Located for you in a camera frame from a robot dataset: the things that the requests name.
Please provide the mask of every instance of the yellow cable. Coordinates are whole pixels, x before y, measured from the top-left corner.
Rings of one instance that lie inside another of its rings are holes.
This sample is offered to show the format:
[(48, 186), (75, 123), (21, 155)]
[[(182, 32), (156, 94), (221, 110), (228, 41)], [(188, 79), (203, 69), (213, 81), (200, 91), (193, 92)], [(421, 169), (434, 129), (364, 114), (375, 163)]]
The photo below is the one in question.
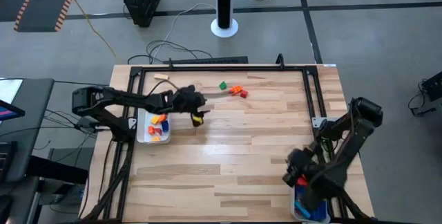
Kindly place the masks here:
[(80, 4), (77, 2), (77, 0), (74, 0), (75, 3), (77, 4), (78, 8), (80, 8), (81, 13), (83, 13), (83, 16), (86, 18), (86, 20), (88, 21), (88, 24), (90, 26), (90, 28), (92, 29), (92, 31), (97, 34), (97, 36), (99, 36), (104, 43), (108, 46), (109, 50), (112, 52), (113, 56), (115, 57), (115, 59), (117, 60), (117, 64), (119, 63), (119, 58), (117, 56), (117, 54), (115, 53), (115, 51), (112, 49), (111, 45), (109, 45), (109, 43), (104, 39), (104, 37), (102, 37), (92, 26), (92, 23), (90, 22), (90, 19), (88, 18), (88, 15), (84, 12), (83, 8), (80, 6)]

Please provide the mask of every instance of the green toy block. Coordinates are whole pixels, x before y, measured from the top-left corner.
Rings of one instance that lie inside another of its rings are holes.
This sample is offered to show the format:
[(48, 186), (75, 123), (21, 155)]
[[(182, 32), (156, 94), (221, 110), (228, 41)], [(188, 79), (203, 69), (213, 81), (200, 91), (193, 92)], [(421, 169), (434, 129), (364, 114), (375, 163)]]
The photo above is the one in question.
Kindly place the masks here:
[(220, 84), (220, 88), (221, 88), (221, 90), (226, 89), (226, 88), (227, 88), (227, 84), (226, 84), (226, 82), (221, 82), (221, 84)]

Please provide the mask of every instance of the wooden tabletop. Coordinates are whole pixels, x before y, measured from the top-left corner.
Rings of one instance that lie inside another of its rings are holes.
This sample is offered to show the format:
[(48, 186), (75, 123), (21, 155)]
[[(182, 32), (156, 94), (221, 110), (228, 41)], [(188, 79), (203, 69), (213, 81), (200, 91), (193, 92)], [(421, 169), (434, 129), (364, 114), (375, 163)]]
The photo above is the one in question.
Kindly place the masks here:
[[(130, 68), (115, 66), (110, 86), (125, 91)], [(338, 70), (318, 65), (318, 72), (327, 114), (340, 117), (347, 112), (347, 105)], [(169, 144), (135, 144), (123, 221), (293, 221), (289, 211), (291, 190), (281, 179), (287, 167), (285, 158), (292, 149), (302, 149), (313, 140), (301, 73), (162, 74), (169, 75), (179, 87), (195, 85), (207, 98), (203, 107), (211, 112), (196, 129), (189, 114), (171, 114)], [(218, 88), (222, 81), (228, 87), (244, 86), (248, 98), (222, 92)], [(155, 84), (153, 73), (147, 73), (144, 94)], [(319, 115), (313, 80), (310, 84)], [(161, 84), (155, 92), (168, 89), (173, 88)], [(120, 106), (108, 110), (122, 114)], [(97, 203), (110, 139), (110, 131), (98, 135), (84, 216)], [(106, 164), (105, 189), (114, 150), (115, 144)], [(345, 188), (366, 214), (374, 215), (359, 157), (348, 169)], [(116, 196), (111, 216), (116, 214)]]

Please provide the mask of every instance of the gray floor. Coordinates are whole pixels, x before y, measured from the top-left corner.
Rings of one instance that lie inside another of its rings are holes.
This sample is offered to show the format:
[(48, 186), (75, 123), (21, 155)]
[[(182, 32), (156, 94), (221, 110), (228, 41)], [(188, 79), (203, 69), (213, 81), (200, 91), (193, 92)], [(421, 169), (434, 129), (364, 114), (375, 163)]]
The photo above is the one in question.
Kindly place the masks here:
[[(360, 3), (414, 3), (440, 0), (308, 0), (311, 6)], [(87, 13), (122, 11), (122, 0), (79, 0)], [(159, 10), (186, 10), (215, 0), (162, 0)], [(235, 7), (299, 6), (300, 0), (234, 0)], [(72, 5), (69, 14), (79, 14)], [(215, 38), (209, 25), (214, 15), (180, 17), (171, 41), (202, 49), (214, 57), (249, 56), (251, 63), (272, 63), (283, 53), (290, 63), (314, 63), (301, 12), (243, 13), (232, 39)], [(364, 96), (384, 108), (382, 127), (365, 143), (363, 168), (376, 217), (386, 221), (439, 223), (442, 219), (442, 131), (440, 115), (412, 117), (408, 100), (417, 83), (442, 69), (442, 8), (341, 10), (312, 12), (324, 63), (337, 64), (345, 97)], [(144, 53), (145, 45), (162, 39), (173, 17), (156, 17), (141, 29), (131, 20), (96, 19), (93, 25), (115, 49), (119, 63)], [(14, 23), (0, 23), (2, 77), (53, 77), (78, 82), (109, 82), (117, 62), (84, 20), (65, 21), (61, 32), (18, 33)], [(161, 59), (189, 59), (163, 48)], [(146, 63), (142, 58), (136, 63)], [(70, 110), (70, 92), (78, 88), (57, 84), (49, 109)], [(42, 132), (38, 147), (73, 148), (81, 133)], [(47, 156), (48, 149), (39, 151)], [(45, 209), (41, 223), (55, 223)]]

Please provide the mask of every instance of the black and white pole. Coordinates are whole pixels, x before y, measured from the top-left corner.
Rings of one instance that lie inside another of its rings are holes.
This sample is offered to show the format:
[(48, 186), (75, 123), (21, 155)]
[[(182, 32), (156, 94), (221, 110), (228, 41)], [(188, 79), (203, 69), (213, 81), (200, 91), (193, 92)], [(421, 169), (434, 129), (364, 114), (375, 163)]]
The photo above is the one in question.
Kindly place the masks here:
[(234, 36), (238, 31), (238, 22), (232, 15), (232, 0), (216, 0), (216, 19), (211, 24), (213, 34), (223, 38)]

